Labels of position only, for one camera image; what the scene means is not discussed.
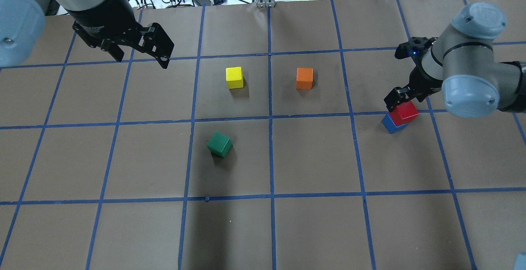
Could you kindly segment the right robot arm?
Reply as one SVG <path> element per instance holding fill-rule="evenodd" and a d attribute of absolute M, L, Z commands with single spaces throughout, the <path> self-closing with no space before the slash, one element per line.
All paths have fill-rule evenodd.
<path fill-rule="evenodd" d="M 458 117 L 483 117 L 496 110 L 525 113 L 525 62 L 494 59 L 494 40 L 506 26 L 500 8 L 474 2 L 439 37 L 412 37 L 400 44 L 395 58 L 411 58 L 415 68 L 406 86 L 384 98 L 387 110 L 442 92 L 445 110 Z"/>

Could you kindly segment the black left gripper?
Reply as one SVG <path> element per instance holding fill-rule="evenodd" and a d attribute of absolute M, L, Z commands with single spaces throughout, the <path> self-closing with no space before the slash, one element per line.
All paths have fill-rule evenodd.
<path fill-rule="evenodd" d="M 160 23 L 139 25 L 127 0 L 103 0 L 88 10 L 73 11 L 74 30 L 86 45 L 99 47 L 121 62 L 121 45 L 153 57 L 163 69 L 169 66 L 174 43 Z"/>

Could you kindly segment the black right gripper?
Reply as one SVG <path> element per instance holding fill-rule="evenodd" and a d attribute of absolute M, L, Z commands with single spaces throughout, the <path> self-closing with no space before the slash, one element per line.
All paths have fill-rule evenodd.
<path fill-rule="evenodd" d="M 411 37 L 407 42 L 398 45 L 394 57 L 397 60 L 410 57 L 415 68 L 411 71 L 406 86 L 393 88 L 383 98 L 387 111 L 393 112 L 398 106 L 414 98 L 422 102 L 428 96 L 441 91 L 442 80 L 432 77 L 430 69 L 423 68 L 423 59 L 431 55 L 430 51 L 436 40 L 436 37 Z"/>

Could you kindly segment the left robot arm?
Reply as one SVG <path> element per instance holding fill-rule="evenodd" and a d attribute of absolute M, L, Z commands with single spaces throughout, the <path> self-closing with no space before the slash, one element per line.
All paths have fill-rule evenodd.
<path fill-rule="evenodd" d="M 45 27 L 52 0 L 1 0 L 1 66 L 23 63 Z M 144 27 L 127 0 L 56 0 L 74 19 L 73 30 L 92 48 L 100 48 L 117 62 L 122 46 L 152 56 L 166 69 L 174 44 L 159 23 Z"/>

